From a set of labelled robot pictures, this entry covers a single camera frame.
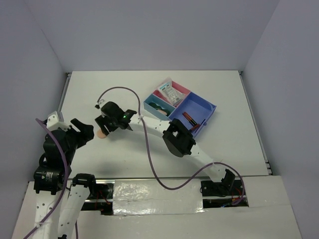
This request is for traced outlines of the cotton pad pack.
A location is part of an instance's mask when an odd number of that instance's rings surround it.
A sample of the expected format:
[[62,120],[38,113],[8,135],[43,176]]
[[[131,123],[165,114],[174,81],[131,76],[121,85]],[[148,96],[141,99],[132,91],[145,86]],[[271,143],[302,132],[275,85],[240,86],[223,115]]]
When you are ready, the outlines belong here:
[[190,92],[190,90],[176,83],[170,77],[167,77],[158,85],[157,90],[161,96],[174,107],[181,103]]

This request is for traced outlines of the long red lip gloss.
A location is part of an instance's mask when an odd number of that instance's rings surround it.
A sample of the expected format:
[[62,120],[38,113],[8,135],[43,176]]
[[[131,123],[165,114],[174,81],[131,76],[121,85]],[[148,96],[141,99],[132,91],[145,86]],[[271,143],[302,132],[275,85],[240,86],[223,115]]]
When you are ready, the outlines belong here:
[[200,127],[200,124],[196,124],[195,126],[193,126],[189,131],[193,132],[194,130],[197,130]]

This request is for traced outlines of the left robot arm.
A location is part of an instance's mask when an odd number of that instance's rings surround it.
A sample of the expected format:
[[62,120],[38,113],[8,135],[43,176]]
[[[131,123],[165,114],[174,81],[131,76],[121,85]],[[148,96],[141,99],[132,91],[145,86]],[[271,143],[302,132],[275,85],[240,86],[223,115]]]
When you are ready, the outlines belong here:
[[72,119],[67,125],[57,115],[36,120],[45,130],[44,153],[34,172],[36,215],[33,239],[70,239],[78,234],[77,220],[85,200],[98,192],[94,175],[80,173],[68,188],[71,163],[76,150],[94,138],[92,125]]

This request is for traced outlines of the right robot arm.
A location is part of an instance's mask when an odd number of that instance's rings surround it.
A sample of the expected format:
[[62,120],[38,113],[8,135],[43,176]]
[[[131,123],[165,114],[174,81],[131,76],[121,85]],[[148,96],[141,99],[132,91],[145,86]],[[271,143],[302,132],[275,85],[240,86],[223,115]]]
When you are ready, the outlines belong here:
[[[100,110],[101,115],[95,118],[95,121],[99,126],[101,133],[104,135],[109,135],[119,128],[122,130],[142,131],[144,133],[147,156],[152,173],[163,188],[175,191],[186,186],[193,178],[204,170],[211,180],[215,177],[216,173],[219,172],[218,169],[213,168],[216,164],[213,159],[201,150],[196,144],[192,133],[179,119],[169,121],[150,118],[141,114],[141,106],[138,106],[137,111],[131,109],[123,111],[116,103],[111,101],[106,102],[104,100],[98,102],[95,105],[95,108]],[[159,179],[152,163],[148,134],[162,138],[168,151],[172,155],[179,158],[185,156],[190,157],[193,164],[199,169],[179,186],[169,187],[165,185]]]

